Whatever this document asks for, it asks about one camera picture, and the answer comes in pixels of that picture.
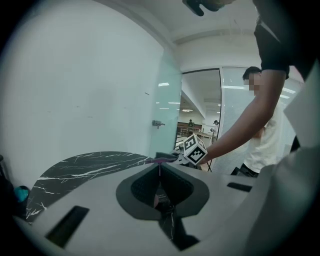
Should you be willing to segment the frosted glass door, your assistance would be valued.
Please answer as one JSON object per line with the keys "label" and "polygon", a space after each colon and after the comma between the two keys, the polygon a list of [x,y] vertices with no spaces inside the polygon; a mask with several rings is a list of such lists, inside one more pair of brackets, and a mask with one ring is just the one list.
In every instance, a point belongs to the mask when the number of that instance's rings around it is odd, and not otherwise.
{"label": "frosted glass door", "polygon": [[152,120],[161,121],[159,129],[151,124],[149,156],[157,152],[170,153],[176,145],[176,131],[180,113],[182,72],[172,51],[165,49],[155,82]]}

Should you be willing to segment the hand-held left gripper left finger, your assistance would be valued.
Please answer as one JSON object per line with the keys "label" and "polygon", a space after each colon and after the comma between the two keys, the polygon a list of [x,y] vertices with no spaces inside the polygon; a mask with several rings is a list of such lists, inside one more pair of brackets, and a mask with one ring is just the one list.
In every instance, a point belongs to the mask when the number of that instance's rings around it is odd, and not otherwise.
{"label": "hand-held left gripper left finger", "polygon": [[153,207],[159,166],[94,178],[49,206],[33,224],[16,224],[44,256],[173,256],[179,249]]}

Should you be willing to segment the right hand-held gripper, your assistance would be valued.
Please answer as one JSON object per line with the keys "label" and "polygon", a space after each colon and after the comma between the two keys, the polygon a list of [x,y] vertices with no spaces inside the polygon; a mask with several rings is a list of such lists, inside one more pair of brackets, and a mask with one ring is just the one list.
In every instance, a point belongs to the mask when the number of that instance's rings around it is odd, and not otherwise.
{"label": "right hand-held gripper", "polygon": [[174,164],[197,166],[208,152],[203,141],[193,133],[183,140],[172,154],[177,156],[177,159],[173,161]]}

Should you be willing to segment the person's black clothing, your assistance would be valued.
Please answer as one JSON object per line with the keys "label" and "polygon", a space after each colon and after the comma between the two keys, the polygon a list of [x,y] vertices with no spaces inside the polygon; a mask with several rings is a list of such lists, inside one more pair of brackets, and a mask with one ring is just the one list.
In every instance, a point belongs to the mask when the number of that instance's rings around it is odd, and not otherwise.
{"label": "person's black clothing", "polygon": [[252,0],[258,12],[254,35],[262,70],[289,72],[305,80],[320,62],[320,0]]}

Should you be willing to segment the person's right forearm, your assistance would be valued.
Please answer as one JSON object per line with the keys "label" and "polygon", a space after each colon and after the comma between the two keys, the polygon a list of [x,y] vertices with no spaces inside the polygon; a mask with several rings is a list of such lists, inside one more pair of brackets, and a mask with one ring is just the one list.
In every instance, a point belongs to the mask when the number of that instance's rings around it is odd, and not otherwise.
{"label": "person's right forearm", "polygon": [[234,125],[207,149],[201,164],[230,153],[262,131],[274,114],[286,77],[285,71],[271,69],[248,75],[244,83],[256,91],[254,99]]}

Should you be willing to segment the teal object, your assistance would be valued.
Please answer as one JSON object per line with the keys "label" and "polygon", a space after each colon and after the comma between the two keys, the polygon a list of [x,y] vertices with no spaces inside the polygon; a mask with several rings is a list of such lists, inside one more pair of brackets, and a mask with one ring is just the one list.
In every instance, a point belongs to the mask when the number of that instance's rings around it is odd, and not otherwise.
{"label": "teal object", "polygon": [[27,186],[21,185],[16,187],[13,192],[17,202],[22,203],[28,199],[30,189]]}

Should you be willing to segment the purple and grey cloth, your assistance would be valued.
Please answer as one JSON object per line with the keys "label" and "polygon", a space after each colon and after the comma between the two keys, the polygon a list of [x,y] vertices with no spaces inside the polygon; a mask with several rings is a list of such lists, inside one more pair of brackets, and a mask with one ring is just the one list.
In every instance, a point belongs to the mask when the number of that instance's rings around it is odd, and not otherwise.
{"label": "purple and grey cloth", "polygon": [[173,163],[173,164],[181,164],[183,159],[181,158],[180,153],[164,153],[164,152],[157,152],[155,154],[155,158],[149,159],[145,162],[145,165],[142,170],[146,170],[147,168],[151,167],[152,165],[157,164],[157,171],[158,176],[161,176],[161,164],[162,163]]}

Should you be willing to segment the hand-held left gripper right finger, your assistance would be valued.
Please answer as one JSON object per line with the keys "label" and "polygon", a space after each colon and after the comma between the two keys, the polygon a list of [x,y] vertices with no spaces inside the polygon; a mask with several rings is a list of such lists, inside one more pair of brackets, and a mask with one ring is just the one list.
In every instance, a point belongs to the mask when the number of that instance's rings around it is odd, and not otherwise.
{"label": "hand-held left gripper right finger", "polygon": [[160,256],[251,256],[246,246],[252,222],[243,221],[240,210],[254,183],[253,178],[161,164],[168,205],[160,230],[168,241],[160,246]]}

